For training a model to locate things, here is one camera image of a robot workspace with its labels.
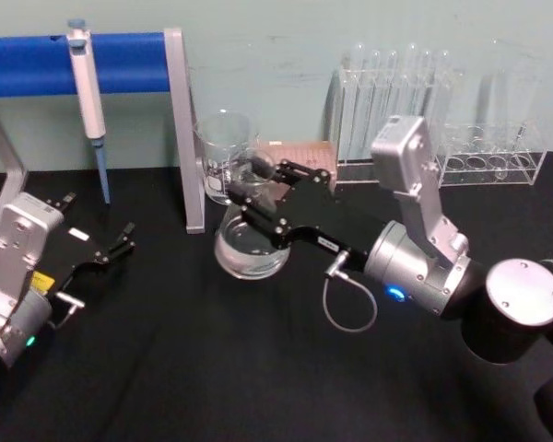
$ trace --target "cable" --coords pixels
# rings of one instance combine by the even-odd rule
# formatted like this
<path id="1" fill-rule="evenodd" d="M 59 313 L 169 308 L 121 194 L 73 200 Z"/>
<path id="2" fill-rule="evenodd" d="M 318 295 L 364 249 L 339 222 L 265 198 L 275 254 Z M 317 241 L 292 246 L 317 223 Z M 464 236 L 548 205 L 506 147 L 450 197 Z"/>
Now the cable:
<path id="1" fill-rule="evenodd" d="M 352 284 L 353 286 L 360 289 L 361 291 L 363 291 L 367 295 L 367 297 L 369 298 L 369 301 L 372 303 L 372 317 L 369 320 L 369 322 L 367 322 L 366 325 L 363 325 L 362 327 L 358 327 L 357 329 L 349 329 L 348 327 L 344 327 L 343 325 L 340 325 L 338 322 L 336 322 L 335 319 L 330 314 L 330 310 L 328 309 L 328 299 L 327 298 L 328 298 L 328 286 L 330 284 L 330 278 L 325 278 L 325 280 L 324 280 L 324 293 L 322 295 L 322 305 L 324 306 L 324 313 L 325 313 L 326 318 L 328 318 L 328 320 L 330 321 L 330 323 L 334 327 L 336 327 L 337 329 L 339 329 L 342 332 L 363 333 L 363 332 L 367 331 L 370 327 L 372 327 L 372 324 L 374 324 L 375 321 L 377 320 L 377 313 L 379 312 L 379 309 L 377 308 L 377 301 L 375 300 L 375 297 L 373 296 L 373 294 L 371 293 L 371 291 L 367 287 L 365 287 L 363 284 L 357 283 L 356 281 L 354 281 L 353 279 L 348 277 L 348 275 L 346 273 L 336 271 L 335 276 L 339 277 L 340 279 L 346 281 L 349 284 Z"/>

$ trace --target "black table surface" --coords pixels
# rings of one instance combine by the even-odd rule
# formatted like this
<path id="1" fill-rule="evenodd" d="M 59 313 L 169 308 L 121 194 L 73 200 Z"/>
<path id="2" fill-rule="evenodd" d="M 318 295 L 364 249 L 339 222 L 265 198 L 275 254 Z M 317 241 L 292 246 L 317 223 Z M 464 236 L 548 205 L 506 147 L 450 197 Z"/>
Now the black table surface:
<path id="1" fill-rule="evenodd" d="M 67 219 L 96 238 L 134 221 L 137 248 L 118 270 L 76 281 L 70 292 L 87 308 L 12 368 L 1 442 L 551 440 L 532 400 L 553 375 L 546 341 L 492 366 L 469 353 L 458 321 L 395 303 L 372 281 L 375 326 L 344 334 L 321 307 L 332 256 L 296 244 L 276 276 L 238 281 L 213 255 L 225 209 L 207 202 L 207 232 L 187 235 L 176 169 L 110 180 L 106 210 L 94 171 L 30 175 L 38 197 L 76 192 Z M 399 215 L 377 186 L 339 192 L 381 219 Z M 553 153 L 533 187 L 445 188 L 441 198 L 474 259 L 553 258 Z M 348 325 L 370 314 L 342 285 L 331 309 Z"/>

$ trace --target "yellow label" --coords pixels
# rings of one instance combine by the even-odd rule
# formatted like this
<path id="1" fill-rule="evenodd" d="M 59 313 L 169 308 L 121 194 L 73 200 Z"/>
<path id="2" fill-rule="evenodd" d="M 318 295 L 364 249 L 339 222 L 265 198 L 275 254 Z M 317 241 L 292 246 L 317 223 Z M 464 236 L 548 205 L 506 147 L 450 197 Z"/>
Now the yellow label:
<path id="1" fill-rule="evenodd" d="M 50 288 L 52 288 L 54 282 L 55 280 L 53 278 L 50 278 L 46 274 L 35 272 L 33 273 L 33 279 L 30 284 L 33 288 L 39 290 L 42 293 L 45 293 Z"/>

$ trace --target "blue bar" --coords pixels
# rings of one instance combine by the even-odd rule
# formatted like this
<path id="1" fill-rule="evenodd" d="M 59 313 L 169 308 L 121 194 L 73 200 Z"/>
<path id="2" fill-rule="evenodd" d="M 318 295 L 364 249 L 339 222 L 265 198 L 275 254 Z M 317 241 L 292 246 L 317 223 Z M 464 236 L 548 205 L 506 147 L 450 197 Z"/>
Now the blue bar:
<path id="1" fill-rule="evenodd" d="M 168 92 L 164 34 L 93 34 L 100 93 Z M 0 38 L 0 98 L 75 95 L 65 35 Z"/>

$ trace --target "light blue wall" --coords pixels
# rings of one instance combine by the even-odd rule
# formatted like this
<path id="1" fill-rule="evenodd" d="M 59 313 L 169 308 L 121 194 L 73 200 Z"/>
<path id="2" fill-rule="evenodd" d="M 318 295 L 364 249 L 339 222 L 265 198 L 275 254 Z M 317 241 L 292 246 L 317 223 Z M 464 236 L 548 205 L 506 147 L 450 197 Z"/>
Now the light blue wall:
<path id="1" fill-rule="evenodd" d="M 470 72 L 491 39 L 543 52 L 532 112 L 553 122 L 553 0 L 1 0 L 0 36 L 63 33 L 69 17 L 95 32 L 182 27 L 197 115 L 248 112 L 264 139 L 319 136 L 330 75 L 356 41 L 446 48 Z M 103 104 L 112 168 L 173 164 L 166 95 Z M 75 98 L 1 99 L 0 118 L 30 169 L 93 167 Z"/>

